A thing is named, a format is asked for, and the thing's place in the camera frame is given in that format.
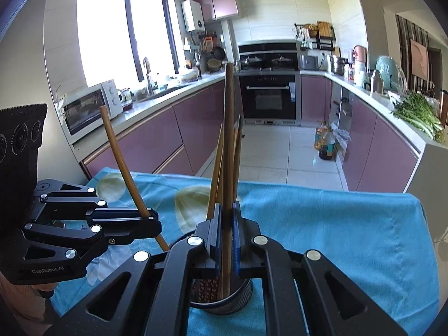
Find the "person's left hand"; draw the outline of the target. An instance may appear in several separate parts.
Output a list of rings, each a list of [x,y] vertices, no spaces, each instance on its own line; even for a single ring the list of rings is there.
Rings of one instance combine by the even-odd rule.
[[[59,319],[50,299],[40,293],[52,292],[57,285],[13,285],[1,274],[1,297],[20,332],[25,335],[43,335]]]

